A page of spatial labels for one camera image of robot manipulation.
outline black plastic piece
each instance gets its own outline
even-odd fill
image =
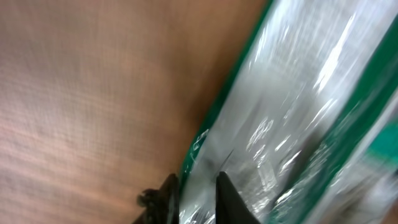
[[[216,224],[260,224],[225,172],[216,180]]]
[[[170,174],[159,190],[147,189],[137,198],[146,210],[132,224],[178,224],[178,178]]]

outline brown surface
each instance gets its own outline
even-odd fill
[[[0,223],[129,223],[265,0],[0,0]]]

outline shiny plastic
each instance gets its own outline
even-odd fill
[[[396,93],[304,223],[382,222],[398,197],[397,112]]]
[[[293,166],[311,154],[347,102],[397,7],[394,0],[276,1],[217,120],[188,152],[198,154],[192,170],[183,167],[189,176],[180,222],[214,223],[221,170],[265,219],[297,175]]]
[[[300,177],[276,200],[268,223],[302,223],[350,155],[371,142],[369,137],[362,138],[366,133],[370,135],[368,131],[398,86],[397,38],[398,18],[379,44],[354,93]]]

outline plastic packaging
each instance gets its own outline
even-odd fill
[[[397,38],[398,19],[395,19],[369,61],[355,92],[322,142],[317,146],[317,150],[308,161],[305,170],[294,184],[276,200],[269,223],[302,223],[314,206],[318,204],[319,199],[322,198],[325,190],[328,189],[335,175],[340,172],[351,153],[355,152],[353,161],[358,160],[358,155],[361,155],[363,149],[366,149],[372,142],[377,135],[377,130],[383,127],[386,118],[381,116],[371,129],[398,86]],[[397,98],[395,97],[391,101],[392,106],[390,104],[384,114],[391,113],[396,107]],[[345,173],[345,170],[350,170],[352,166],[352,162],[348,163],[342,172]],[[337,177],[337,182],[332,182],[329,189],[344,189],[344,181],[339,178],[340,175]],[[329,199],[330,196],[326,194],[324,200],[327,202]],[[309,223],[317,223],[320,220],[319,217],[325,211],[324,204],[321,200],[318,204],[320,207],[316,207],[314,213],[309,216]]]
[[[332,180],[304,223],[380,223],[398,197],[398,95]]]
[[[181,223],[213,223],[226,171],[259,220],[336,119],[398,2],[276,1],[223,108],[182,167]]]

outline green border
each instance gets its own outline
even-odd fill
[[[228,96],[229,91],[232,88],[232,85],[238,76],[239,70],[241,69],[241,66],[248,55],[251,46],[253,42],[255,41],[257,37],[257,33],[259,32],[261,25],[264,21],[264,19],[267,16],[267,13],[269,12],[269,9],[271,8],[272,3],[274,0],[269,0],[266,3],[266,6],[261,13],[260,20],[256,24],[254,28],[254,32],[251,34],[249,40],[246,42],[246,45],[243,48],[242,54],[239,56],[238,61],[235,63],[228,79],[225,81],[225,84],[221,88],[220,93],[218,94],[216,100],[213,102],[212,106],[210,107],[209,111],[207,112],[205,116],[205,120],[200,126],[199,131],[196,133],[195,137],[193,138],[193,141],[189,147],[189,150],[185,156],[185,159],[182,162],[182,166],[180,169],[180,193],[182,192],[185,183],[191,173],[191,170],[193,168],[193,163],[195,162],[195,159],[200,151],[201,145],[206,139],[207,136],[207,131],[212,127],[214,122],[216,121],[223,105],[224,102]]]
[[[268,223],[302,223],[371,129],[398,86],[398,17],[372,55],[353,94],[305,170],[282,195]]]

